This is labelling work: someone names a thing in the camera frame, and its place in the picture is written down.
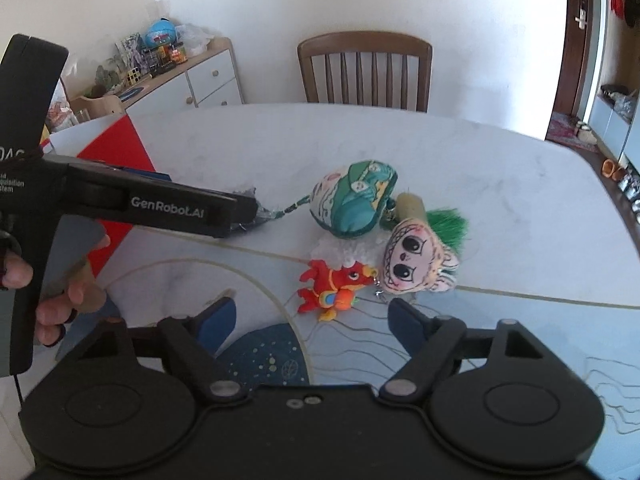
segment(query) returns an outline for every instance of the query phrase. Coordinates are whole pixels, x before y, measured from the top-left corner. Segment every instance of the red rug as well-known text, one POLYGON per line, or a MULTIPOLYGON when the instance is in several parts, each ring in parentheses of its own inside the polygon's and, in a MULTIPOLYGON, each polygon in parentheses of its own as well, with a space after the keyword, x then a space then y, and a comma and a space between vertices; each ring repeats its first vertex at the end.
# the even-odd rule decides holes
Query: red rug
POLYGON ((546 140, 564 146, 571 146, 572 148, 581 148, 588 152, 600 153, 597 146, 578 139, 575 135, 576 121, 577 119, 575 117, 553 112, 551 114, 551 121, 549 122, 549 129, 546 131, 546 140))

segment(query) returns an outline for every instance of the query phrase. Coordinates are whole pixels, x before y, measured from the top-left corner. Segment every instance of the plush ear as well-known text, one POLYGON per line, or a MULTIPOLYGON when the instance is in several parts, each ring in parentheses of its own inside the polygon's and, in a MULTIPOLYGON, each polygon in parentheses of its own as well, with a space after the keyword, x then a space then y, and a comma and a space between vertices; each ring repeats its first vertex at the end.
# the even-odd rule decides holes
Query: plush ear
POLYGON ((442 268, 448 271, 456 270, 460 265, 460 261, 451 249, 444 246, 444 260, 442 261, 442 268))
POLYGON ((446 292, 447 290, 451 290, 455 286, 455 277, 451 274, 447 274, 446 272, 441 272, 438 275, 438 279, 433 285, 430 286, 429 290, 431 292, 446 292))

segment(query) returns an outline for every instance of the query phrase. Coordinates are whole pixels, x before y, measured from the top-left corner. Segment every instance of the wooden chair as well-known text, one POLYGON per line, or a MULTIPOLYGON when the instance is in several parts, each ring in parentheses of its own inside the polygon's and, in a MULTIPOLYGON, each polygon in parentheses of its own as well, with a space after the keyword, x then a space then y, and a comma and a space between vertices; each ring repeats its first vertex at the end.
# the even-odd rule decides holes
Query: wooden chair
POLYGON ((371 53, 371 105, 378 106, 378 60, 379 53, 386 54, 386 106, 393 105, 393 65, 392 54, 402 55, 402 79, 400 89, 400 107, 407 108, 408 94, 408 56, 415 56, 418 64, 418 93, 416 111, 426 112, 429 103, 429 86, 431 83, 431 59, 433 47, 426 41, 395 32, 355 31, 334 32, 316 36, 303 41, 298 46, 300 72, 305 85, 306 100, 319 103, 318 87, 312 58, 324 56, 326 74, 326 94, 330 103, 335 103, 334 82, 331 71, 330 54, 340 54, 340 80, 342 83, 342 102, 349 102, 349 81, 345 54, 356 53, 356 98, 359 105, 364 104, 364 83, 362 81, 361 53, 371 53))

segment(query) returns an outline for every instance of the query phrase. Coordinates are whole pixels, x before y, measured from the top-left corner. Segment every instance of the black cable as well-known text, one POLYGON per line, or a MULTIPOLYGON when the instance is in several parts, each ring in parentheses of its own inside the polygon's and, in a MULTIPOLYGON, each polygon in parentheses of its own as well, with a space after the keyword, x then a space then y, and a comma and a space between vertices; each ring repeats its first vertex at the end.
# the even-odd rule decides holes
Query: black cable
POLYGON ((18 392, 18 400, 20 400, 20 406, 24 403, 24 399, 22 398, 22 390, 20 389, 20 381, 18 380, 18 376, 14 375, 15 381, 15 391, 18 392))

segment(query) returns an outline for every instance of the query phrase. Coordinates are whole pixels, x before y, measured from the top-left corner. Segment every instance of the cartoon eye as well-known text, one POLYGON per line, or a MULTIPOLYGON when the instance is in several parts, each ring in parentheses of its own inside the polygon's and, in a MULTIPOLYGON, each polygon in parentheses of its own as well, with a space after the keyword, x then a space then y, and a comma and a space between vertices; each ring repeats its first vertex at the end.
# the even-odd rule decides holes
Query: cartoon eye
POLYGON ((408 253, 421 254, 424 242, 415 236, 407 236, 402 240, 402 248, 408 253))
POLYGON ((405 264, 395 264, 394 276, 404 282, 412 282, 414 280, 414 270, 405 264))
POLYGON ((367 184, 362 180, 356 180, 351 184, 351 189, 353 189, 356 193, 363 192, 368 187, 369 187, 369 184, 367 184))

